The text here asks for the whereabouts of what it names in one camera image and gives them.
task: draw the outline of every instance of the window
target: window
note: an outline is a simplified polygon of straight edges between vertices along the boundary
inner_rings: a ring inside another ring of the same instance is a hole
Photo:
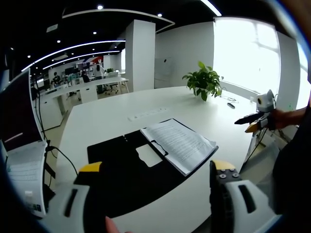
[[[274,26],[219,17],[214,24],[214,70],[224,81],[257,93],[278,92],[280,51]]]
[[[311,84],[308,82],[308,61],[300,44],[298,46],[300,60],[300,87],[296,109],[301,109],[307,106],[311,91]]]

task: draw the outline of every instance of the black clipboard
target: black clipboard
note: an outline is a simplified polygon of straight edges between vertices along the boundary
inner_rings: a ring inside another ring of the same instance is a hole
[[[162,162],[148,167],[139,158],[136,148],[146,144]],[[148,205],[175,189],[200,169],[217,149],[187,176],[177,170],[140,130],[89,146],[87,154],[89,163],[102,162],[97,182],[102,184],[104,211],[109,217],[117,217]]]

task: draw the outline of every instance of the green leaves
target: green leaves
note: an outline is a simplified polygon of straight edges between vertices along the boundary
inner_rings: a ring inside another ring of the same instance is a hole
[[[206,101],[211,94],[214,97],[220,96],[222,89],[219,83],[219,75],[212,67],[206,67],[203,62],[198,62],[199,71],[188,73],[182,79],[188,79],[187,87],[193,90],[195,96],[201,94],[202,100]]]
[[[200,62],[200,61],[199,61],[199,67],[200,67],[201,69],[206,69],[204,63],[203,63],[203,62]]]
[[[198,90],[196,91],[196,95],[198,96],[200,93],[201,93],[201,89],[198,89]]]
[[[206,100],[207,100],[207,91],[202,91],[202,92],[201,92],[201,97],[202,97],[202,99],[203,99],[204,101],[206,101]]]

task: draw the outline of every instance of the ceiling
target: ceiling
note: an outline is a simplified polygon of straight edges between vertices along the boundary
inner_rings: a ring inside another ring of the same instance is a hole
[[[210,2],[223,16],[255,18],[272,23],[278,31],[286,33],[270,8],[262,1],[211,0]],[[200,0],[156,0],[147,1],[145,4],[138,0],[28,0],[23,2],[10,0],[5,4],[3,9],[8,10],[2,15],[4,17],[2,22],[6,22],[3,24],[3,31],[6,32],[4,49],[10,54],[15,74],[37,59],[70,46],[125,39],[123,32],[134,19],[154,22],[156,30],[170,25],[155,17],[125,12],[95,12],[62,18],[80,11],[95,10],[98,4],[102,4],[104,9],[125,9],[154,16],[161,13],[163,18],[175,23],[174,26],[161,32],[193,23],[212,21],[215,16]],[[58,28],[47,33],[47,28],[55,24],[58,24]],[[124,47],[124,42],[101,43],[70,49],[66,53],[70,58],[93,52],[122,50]],[[35,65],[38,70],[32,69],[32,72],[42,71],[43,67],[53,63],[54,57],[62,54],[64,52],[38,62]]]

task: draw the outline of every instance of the robotic hand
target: robotic hand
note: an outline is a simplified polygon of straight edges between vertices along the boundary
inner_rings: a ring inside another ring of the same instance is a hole
[[[275,110],[275,97],[271,90],[267,94],[257,95],[257,113],[245,116],[235,122],[237,125],[243,125],[245,123],[250,123],[249,127],[246,129],[246,133],[254,133],[263,128],[268,128],[269,130],[276,129],[276,123],[272,117],[271,112]]]

